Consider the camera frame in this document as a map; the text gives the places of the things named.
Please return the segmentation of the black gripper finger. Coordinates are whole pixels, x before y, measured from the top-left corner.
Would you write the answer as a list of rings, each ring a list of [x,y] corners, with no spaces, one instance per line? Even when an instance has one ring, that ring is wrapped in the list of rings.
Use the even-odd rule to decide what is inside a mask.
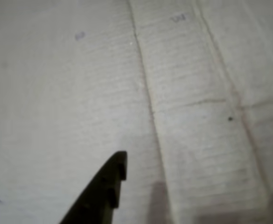
[[[127,152],[114,153],[96,173],[62,224],[111,224],[113,211],[119,207],[121,183],[127,175]]]

